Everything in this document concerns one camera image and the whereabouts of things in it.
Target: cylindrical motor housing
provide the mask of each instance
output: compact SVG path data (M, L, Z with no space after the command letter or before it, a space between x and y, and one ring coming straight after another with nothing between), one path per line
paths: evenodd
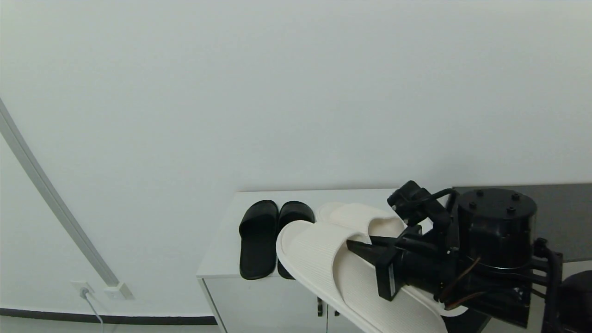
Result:
M536 203L511 190L487 188L458 198L459 252L480 265L514 270L533 255Z

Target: white wall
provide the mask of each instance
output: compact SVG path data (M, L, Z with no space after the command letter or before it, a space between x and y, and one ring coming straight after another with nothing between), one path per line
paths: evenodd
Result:
M200 315L236 190L592 181L591 10L4 0L0 94L137 298L102 311ZM0 305L87 312L68 281L103 285L13 158Z

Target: black slipper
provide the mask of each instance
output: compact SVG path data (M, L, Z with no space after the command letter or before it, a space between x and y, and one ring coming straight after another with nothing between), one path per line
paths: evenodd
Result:
M285 227L288 223L293 221L309 221L314 223L314 213L313 210L310 209L305 203L300 201L289 201L286 202L282 206L282 210L279 212L279 219L278 219L278 234ZM287 278L289 280L293 280L294 278L288 271L284 268L281 262L278 259L278 273L283 278Z
M239 226L240 276L256 280L275 269L275 240L277 238L278 206L271 200L252 205Z

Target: robotic arm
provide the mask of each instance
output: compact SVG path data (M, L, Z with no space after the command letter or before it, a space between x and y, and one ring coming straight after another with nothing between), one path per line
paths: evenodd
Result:
M446 209L436 199L448 194ZM374 265L382 298L393 300L408 284L433 294L447 309L463 305L526 327L535 294L545 299L542 332L591 332L592 271L561 282L562 254L545 239L533 239L537 207L530 197L499 188L430 194L409 181L387 201L407 224L403 233L371 236L372 244L347 242ZM433 229L422 234L418 223L425 218ZM545 286L546 293L533 284Z

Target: slipper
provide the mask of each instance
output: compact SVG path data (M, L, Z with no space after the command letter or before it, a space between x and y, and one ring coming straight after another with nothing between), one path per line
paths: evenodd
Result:
M334 223L294 221L278 236L284 267L304 287L366 333L446 333L444 320L407 293L378 296L374 267L348 251L348 239L369 237Z
M253 204L240 222L240 276L263 278L275 269L278 206L271 200Z
M360 203L327 203L318 209L317 217L319 222L345 226L365 236L398 237L406 228L405 223L394 212L385 212ZM431 229L429 223L421 224L423 233ZM363 240L359 239L354 239L354 241L363 242ZM444 310L444 304L435 301L432 294L413 286L403 286L401 291L437 310L440 315L445 317L459 316L467 310L464 306Z
M283 206L282 209L279 211L279 219L278 219L278 233L285 227L288 223L293 221L308 221L314 223L314 213L313 210L308 207L305 203L300 201L288 201ZM281 277L286 278L288 280L293 280L294 278L288 271L284 268L282 263L278 259L278 273Z

